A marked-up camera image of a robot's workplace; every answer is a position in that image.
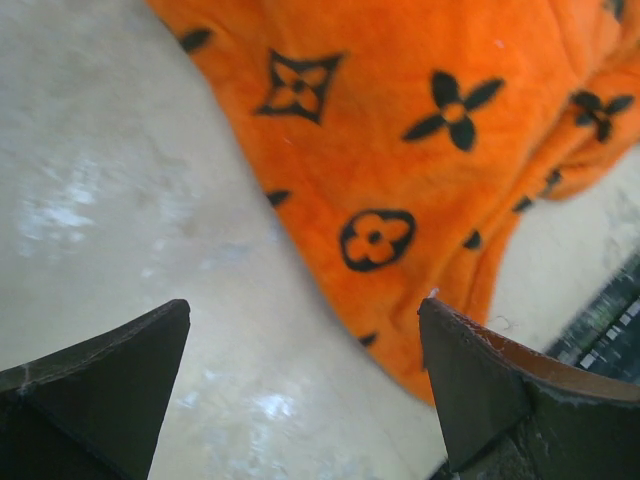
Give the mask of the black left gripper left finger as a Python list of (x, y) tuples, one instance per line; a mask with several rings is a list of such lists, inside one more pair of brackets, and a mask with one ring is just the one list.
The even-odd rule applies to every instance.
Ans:
[(2, 478), (147, 478), (189, 329), (171, 300), (2, 371)]

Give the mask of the orange patterned pillowcase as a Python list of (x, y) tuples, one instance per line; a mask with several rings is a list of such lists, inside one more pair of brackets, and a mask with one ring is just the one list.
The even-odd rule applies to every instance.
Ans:
[(539, 201), (639, 140), (635, 1), (154, 1), (347, 330), (431, 402), (417, 310), (484, 323)]

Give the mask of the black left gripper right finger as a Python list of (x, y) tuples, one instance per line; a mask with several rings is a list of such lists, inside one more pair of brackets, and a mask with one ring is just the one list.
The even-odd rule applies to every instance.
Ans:
[(419, 326), (459, 478), (638, 478), (638, 386), (556, 361), (435, 298), (423, 300)]

